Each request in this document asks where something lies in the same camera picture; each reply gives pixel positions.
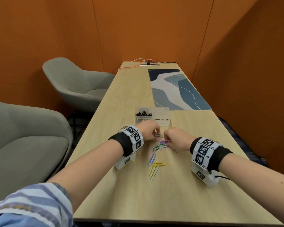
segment wooden table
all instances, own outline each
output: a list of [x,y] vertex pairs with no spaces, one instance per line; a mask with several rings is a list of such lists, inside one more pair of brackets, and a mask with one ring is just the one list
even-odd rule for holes
[[[171,63],[152,68],[180,69]],[[148,67],[117,73],[68,164],[105,142],[121,127],[134,124],[136,106],[154,106]],[[171,115],[170,126],[196,137],[217,140],[247,158],[212,110],[171,111]],[[281,224],[233,182],[221,179],[217,186],[207,187],[190,170],[190,152],[175,153],[171,149],[157,152],[156,162],[166,162],[167,166],[160,167],[151,182],[147,152],[144,148],[135,161],[119,171],[113,167],[81,204],[74,214],[75,220]]]

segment gray armchair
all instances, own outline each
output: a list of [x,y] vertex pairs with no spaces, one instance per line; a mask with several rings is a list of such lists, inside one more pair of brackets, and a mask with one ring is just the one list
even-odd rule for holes
[[0,200],[55,174],[72,141],[59,112],[0,102]]
[[70,60],[58,57],[45,62],[43,71],[63,100],[75,110],[95,112],[114,75],[85,71]]

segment hand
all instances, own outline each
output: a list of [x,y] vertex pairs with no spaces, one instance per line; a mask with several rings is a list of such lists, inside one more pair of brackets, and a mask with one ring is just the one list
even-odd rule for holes
[[164,131],[164,139],[171,140],[171,142],[167,142],[169,147],[177,151],[187,151],[196,137],[178,127],[172,127]]
[[150,121],[150,120],[144,120],[138,123],[136,127],[142,133],[144,141],[147,141],[147,140],[156,141],[157,140],[157,138],[153,136],[153,132],[155,131],[155,129],[158,134],[160,133],[160,126],[157,123]]

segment forearm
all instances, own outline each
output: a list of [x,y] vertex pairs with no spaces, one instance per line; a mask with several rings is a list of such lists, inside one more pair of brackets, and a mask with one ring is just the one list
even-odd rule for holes
[[226,155],[219,170],[284,223],[284,175],[235,154]]
[[69,164],[48,182],[59,183],[66,189],[75,212],[122,155],[122,146],[115,140],[108,140]]

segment right hand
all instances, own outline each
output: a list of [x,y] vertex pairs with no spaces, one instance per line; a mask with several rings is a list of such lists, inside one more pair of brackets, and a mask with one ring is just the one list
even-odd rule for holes
[[196,139],[196,137],[186,133],[184,130],[178,127],[172,127],[163,132],[164,139],[171,140],[171,142],[167,142],[167,146],[177,150],[177,151],[188,151],[192,142]]

